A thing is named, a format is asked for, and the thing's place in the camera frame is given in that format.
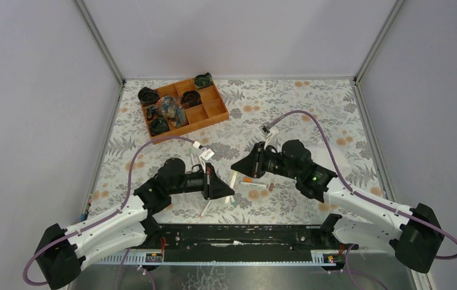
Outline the white pen orange tip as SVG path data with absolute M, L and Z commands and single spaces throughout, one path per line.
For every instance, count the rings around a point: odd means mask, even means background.
M 207 210 L 209 209 L 211 203 L 212 203 L 212 200 L 208 200 L 208 202 L 206 203 L 205 207 L 203 208 L 203 210 L 202 210 L 202 212 L 200 214 L 200 218 L 201 219 L 205 216 L 205 214 L 206 214 Z

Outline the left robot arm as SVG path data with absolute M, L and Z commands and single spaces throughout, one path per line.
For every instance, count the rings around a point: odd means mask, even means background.
M 179 158 L 168 159 L 157 173 L 116 205 L 83 222 L 48 227 L 35 251 L 35 261 L 50 289 L 60 289 L 100 259 L 140 246 L 160 230 L 153 215 L 168 207 L 175 194 L 199 192 L 205 200 L 233 196 L 211 163 L 187 173 Z

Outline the white pen with label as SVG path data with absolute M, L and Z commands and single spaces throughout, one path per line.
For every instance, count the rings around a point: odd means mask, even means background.
M 253 182 L 240 182 L 240 185 L 259 187 L 259 188 L 267 188 L 266 184 L 253 183 Z

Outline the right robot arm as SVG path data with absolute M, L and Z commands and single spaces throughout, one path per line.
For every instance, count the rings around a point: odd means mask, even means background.
M 364 218 L 365 222 L 356 222 L 334 215 L 324 224 L 339 242 L 385 251 L 416 272 L 430 271 L 443 242 L 431 207 L 422 203 L 410 207 L 368 192 L 357 194 L 356 188 L 350 189 L 341 182 L 338 173 L 315 162 L 310 149 L 299 140 L 285 142 L 281 151 L 258 142 L 231 168 L 256 179 L 266 173 L 293 179 L 296 189 L 306 198 L 336 205 Z

